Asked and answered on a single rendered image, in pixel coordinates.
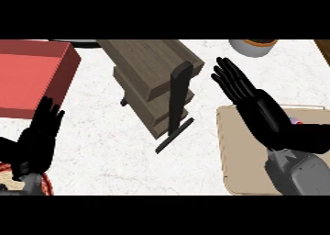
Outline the red rimmed round plate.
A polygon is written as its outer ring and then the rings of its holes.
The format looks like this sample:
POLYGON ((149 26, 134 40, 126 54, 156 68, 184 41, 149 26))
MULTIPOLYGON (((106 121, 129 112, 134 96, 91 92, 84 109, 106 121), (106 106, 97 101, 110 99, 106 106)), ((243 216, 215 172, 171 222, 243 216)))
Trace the red rimmed round plate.
MULTIPOLYGON (((9 190, 22 190, 25 187, 23 182, 17 182, 11 180, 11 170, 10 165, 7 163, 0 162, 0 184, 4 184, 9 190)), ((53 186, 47 174, 41 176, 41 191, 51 196, 53 186)))

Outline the beige tray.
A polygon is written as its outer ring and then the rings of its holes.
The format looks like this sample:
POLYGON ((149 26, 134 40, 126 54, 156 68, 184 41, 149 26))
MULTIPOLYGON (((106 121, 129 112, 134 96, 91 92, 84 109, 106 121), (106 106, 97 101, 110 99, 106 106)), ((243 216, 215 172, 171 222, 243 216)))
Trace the beige tray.
MULTIPOLYGON (((289 117, 299 118, 305 124, 330 124, 330 110, 323 106, 283 105, 283 108, 289 117)), ((227 191, 236 196, 280 196, 264 169, 267 148, 246 128, 234 106, 218 107, 216 126, 227 191)), ((330 168, 330 151, 318 156, 330 168)))

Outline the red box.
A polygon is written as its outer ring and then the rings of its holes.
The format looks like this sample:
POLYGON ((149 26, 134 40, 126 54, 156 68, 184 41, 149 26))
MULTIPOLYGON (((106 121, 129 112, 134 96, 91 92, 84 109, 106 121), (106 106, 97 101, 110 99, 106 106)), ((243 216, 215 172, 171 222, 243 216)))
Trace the red box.
POLYGON ((0 39, 0 118, 31 119, 44 96, 62 104, 79 62, 69 42, 0 39))

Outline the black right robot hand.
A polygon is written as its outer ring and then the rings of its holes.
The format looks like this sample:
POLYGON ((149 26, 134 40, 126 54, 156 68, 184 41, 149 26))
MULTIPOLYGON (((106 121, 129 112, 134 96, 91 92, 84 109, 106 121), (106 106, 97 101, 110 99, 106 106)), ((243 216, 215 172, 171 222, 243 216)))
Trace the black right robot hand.
POLYGON ((324 154, 330 150, 330 125, 292 124, 269 94, 256 89, 237 65, 216 58, 210 78, 236 105, 239 115, 256 140, 271 150, 290 149, 324 154))

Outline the grey pot with brown contents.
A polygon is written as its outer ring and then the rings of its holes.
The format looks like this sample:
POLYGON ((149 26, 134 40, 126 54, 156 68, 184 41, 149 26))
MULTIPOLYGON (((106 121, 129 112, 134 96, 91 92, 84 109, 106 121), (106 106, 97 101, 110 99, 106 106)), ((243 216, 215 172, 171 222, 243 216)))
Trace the grey pot with brown contents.
POLYGON ((277 40, 269 39, 264 41, 261 39, 231 39, 228 43, 236 52, 247 57, 258 58, 265 56, 275 44, 277 40))

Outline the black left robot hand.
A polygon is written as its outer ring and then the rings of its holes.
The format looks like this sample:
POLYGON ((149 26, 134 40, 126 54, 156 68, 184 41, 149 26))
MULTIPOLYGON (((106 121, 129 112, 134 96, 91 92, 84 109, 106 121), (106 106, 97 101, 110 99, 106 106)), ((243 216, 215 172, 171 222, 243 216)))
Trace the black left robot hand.
POLYGON ((31 173, 42 174, 50 168, 63 114, 53 99, 44 96, 19 139, 0 137, 0 162, 10 164, 14 181, 31 173))

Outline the wooden tiered basket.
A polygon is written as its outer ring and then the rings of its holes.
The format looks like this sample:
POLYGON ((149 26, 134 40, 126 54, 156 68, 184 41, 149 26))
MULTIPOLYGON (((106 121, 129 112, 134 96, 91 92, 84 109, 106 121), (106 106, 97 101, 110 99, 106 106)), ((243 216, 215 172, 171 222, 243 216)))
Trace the wooden tiered basket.
POLYGON ((178 39, 98 39, 115 63, 113 77, 124 89, 121 105, 129 105, 154 139, 168 138, 165 149, 193 122, 185 104, 193 99, 190 79, 205 62, 178 39))

